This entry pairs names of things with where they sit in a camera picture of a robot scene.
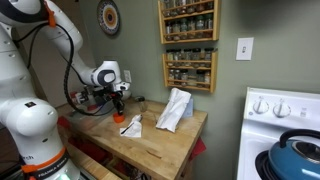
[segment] green wall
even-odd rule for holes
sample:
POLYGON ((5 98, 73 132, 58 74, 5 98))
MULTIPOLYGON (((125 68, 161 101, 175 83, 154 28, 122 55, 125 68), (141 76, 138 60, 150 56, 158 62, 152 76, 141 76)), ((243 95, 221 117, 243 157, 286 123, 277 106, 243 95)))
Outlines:
POLYGON ((98 0, 81 1, 97 63, 116 57, 132 75, 134 96, 167 103, 161 54, 170 47, 219 48, 217 89, 190 91, 195 108, 209 113, 201 135, 207 146, 195 162, 195 179, 233 179, 246 88, 320 93, 320 1, 222 0, 218 42, 161 45, 156 0, 115 0, 121 31, 105 35, 97 23, 98 0), (235 61, 237 39, 254 37, 252 61, 235 61))

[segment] stove knob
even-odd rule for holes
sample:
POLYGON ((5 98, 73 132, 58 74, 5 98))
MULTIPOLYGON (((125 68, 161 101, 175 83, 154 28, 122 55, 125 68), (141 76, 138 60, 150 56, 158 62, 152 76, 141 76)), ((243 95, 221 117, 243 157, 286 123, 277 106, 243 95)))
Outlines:
POLYGON ((269 110, 269 105, 266 101, 260 100, 253 105, 253 110, 258 114, 263 114, 269 110))
POLYGON ((273 108, 273 113, 278 118, 284 118, 290 115, 291 109, 286 103, 280 103, 273 108))

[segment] white cloth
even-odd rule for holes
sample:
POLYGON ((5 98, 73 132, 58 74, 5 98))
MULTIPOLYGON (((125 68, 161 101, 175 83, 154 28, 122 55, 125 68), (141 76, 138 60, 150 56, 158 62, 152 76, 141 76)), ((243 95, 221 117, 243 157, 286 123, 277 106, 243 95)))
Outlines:
POLYGON ((173 88, 169 97, 169 103, 159 117, 156 127, 175 132, 176 126, 187 107, 190 97, 190 93, 173 88))
POLYGON ((142 119, 142 115, 136 115, 132 118, 131 123, 127 128, 120 128, 119 134, 120 136, 125 137, 133 137, 133 138, 141 138, 142 125, 140 123, 142 119))

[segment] kettle handle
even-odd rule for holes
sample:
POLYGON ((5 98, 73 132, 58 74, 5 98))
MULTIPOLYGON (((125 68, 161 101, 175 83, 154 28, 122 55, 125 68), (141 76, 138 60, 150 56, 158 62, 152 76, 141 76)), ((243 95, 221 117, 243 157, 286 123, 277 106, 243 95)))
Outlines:
POLYGON ((293 129, 286 131, 280 137, 280 148, 286 147, 287 140, 294 136, 309 136, 320 139, 320 132, 310 129, 293 129))

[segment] light switch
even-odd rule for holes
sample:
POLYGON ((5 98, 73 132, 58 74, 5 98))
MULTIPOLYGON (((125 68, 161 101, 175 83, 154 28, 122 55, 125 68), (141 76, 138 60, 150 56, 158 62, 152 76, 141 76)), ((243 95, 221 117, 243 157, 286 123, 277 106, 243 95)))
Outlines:
POLYGON ((253 37, 250 38, 238 38, 237 47, 237 58, 236 60, 251 60, 252 48, 253 48, 253 37))

